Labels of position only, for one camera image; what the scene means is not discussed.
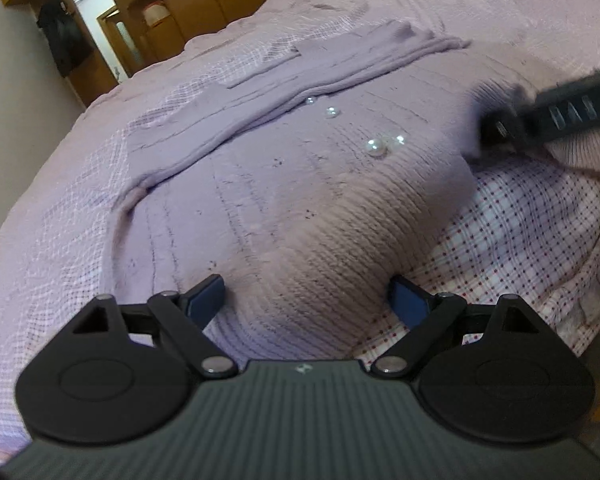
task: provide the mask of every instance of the white wall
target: white wall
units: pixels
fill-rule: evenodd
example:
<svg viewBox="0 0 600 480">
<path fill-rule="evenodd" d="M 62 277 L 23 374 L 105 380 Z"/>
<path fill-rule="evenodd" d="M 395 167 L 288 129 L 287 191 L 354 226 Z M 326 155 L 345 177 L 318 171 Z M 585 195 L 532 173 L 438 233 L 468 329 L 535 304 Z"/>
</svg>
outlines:
<svg viewBox="0 0 600 480">
<path fill-rule="evenodd" d="M 81 111 L 30 8 L 0 2 L 0 226 Z"/>
<path fill-rule="evenodd" d="M 116 76 L 119 82 L 128 79 L 125 69 L 120 65 L 116 54 L 113 52 L 107 37 L 102 31 L 102 27 L 98 23 L 97 17 L 109 10 L 115 5 L 113 0 L 78 0 L 76 6 L 82 15 L 85 25 L 93 36 L 98 49 L 102 53 L 104 61 L 107 62 L 111 73 Z"/>
</svg>

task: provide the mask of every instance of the red dotted fabric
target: red dotted fabric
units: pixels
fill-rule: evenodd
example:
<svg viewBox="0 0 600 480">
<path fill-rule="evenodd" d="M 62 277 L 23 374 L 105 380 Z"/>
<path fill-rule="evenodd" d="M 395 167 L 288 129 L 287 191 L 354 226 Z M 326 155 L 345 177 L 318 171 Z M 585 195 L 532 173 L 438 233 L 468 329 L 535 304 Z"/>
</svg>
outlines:
<svg viewBox="0 0 600 480">
<path fill-rule="evenodd" d="M 474 175 L 472 202 L 405 277 L 470 303 L 519 294 L 580 354 L 600 329 L 600 174 L 500 154 Z M 354 355 L 369 365 L 407 331 L 387 307 Z"/>
</svg>

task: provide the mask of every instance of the bed sheet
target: bed sheet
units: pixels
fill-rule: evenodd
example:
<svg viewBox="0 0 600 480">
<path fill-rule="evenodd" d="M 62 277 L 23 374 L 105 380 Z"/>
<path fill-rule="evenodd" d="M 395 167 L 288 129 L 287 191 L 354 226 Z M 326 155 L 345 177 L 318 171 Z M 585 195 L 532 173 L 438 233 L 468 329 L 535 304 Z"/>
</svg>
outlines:
<svg viewBox="0 0 600 480">
<path fill-rule="evenodd" d="M 600 68 L 600 0 L 268 0 L 256 15 L 193 39 L 180 56 L 99 98 L 0 230 L 0 460 L 27 441 L 13 403 L 19 371 L 100 292 L 112 197 L 128 170 L 126 139 L 168 121 L 209 84 L 242 77 L 299 40 L 387 20 L 510 43 L 571 76 Z M 567 320 L 577 324 L 573 312 L 558 330 Z"/>
<path fill-rule="evenodd" d="M 516 155 L 474 172 L 472 202 L 407 278 L 471 303 L 519 294 L 581 354 L 600 330 L 600 175 Z M 407 332 L 387 308 L 353 355 L 370 365 Z"/>
</svg>

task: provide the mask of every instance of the white logo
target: white logo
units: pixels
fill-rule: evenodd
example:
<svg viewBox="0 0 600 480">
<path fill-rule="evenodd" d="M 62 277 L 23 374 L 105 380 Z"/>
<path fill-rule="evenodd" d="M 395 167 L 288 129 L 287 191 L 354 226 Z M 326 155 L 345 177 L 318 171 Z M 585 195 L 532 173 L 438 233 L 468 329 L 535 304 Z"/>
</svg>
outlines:
<svg viewBox="0 0 600 480">
<path fill-rule="evenodd" d="M 314 367 L 312 367 L 311 365 L 308 365 L 307 363 L 302 363 L 301 365 L 296 367 L 296 372 L 304 375 L 304 374 L 309 373 L 313 369 L 314 369 Z"/>
</svg>

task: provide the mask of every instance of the pearl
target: pearl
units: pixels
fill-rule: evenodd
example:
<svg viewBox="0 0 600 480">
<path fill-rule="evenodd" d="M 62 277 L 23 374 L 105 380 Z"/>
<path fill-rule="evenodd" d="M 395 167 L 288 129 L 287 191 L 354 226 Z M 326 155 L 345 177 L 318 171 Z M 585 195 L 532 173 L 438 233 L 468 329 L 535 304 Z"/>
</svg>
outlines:
<svg viewBox="0 0 600 480">
<path fill-rule="evenodd" d="M 386 144 L 382 139 L 369 139 L 365 144 L 365 149 L 371 156 L 383 156 L 386 153 Z"/>
<path fill-rule="evenodd" d="M 327 119 L 332 119 L 340 115 L 340 110 L 338 110 L 335 106 L 330 106 L 326 111 Z"/>
</svg>

